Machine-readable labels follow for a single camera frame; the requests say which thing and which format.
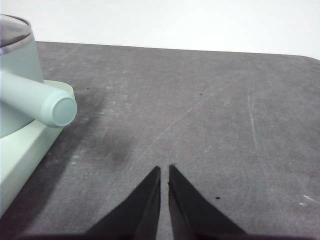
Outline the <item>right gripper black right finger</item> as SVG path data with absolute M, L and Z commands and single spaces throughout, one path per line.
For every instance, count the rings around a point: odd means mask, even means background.
M 207 201 L 175 165 L 169 166 L 169 211 L 175 237 L 246 237 Z

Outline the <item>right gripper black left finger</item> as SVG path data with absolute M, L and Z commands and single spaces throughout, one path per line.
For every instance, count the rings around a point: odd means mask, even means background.
M 154 167 L 129 196 L 87 232 L 91 237 L 155 237 L 161 208 L 161 168 Z

